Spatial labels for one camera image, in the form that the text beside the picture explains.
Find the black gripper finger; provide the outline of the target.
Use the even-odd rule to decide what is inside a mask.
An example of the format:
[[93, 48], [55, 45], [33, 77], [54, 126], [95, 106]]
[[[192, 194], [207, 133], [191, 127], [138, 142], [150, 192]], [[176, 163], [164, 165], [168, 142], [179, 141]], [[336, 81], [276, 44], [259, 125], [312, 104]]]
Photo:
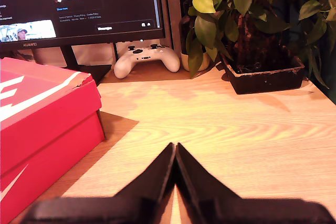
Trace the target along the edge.
[[125, 200], [119, 223], [160, 223], [173, 188], [175, 145], [169, 143], [154, 161], [115, 196]]
[[219, 199], [241, 199], [211, 175], [187, 149], [178, 143], [175, 151], [176, 185], [192, 223], [219, 223]]

